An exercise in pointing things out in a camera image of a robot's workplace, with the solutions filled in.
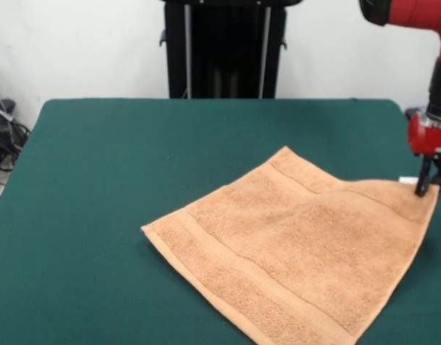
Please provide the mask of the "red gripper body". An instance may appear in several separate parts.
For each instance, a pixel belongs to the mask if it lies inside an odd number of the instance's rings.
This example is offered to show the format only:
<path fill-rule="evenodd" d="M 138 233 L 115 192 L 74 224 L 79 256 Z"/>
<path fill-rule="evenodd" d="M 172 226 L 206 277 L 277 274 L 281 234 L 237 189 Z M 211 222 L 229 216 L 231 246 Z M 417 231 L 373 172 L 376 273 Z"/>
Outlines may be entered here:
<path fill-rule="evenodd" d="M 435 156 L 441 154 L 441 122 L 425 113 L 415 113 L 409 120 L 407 142 L 416 155 Z"/>

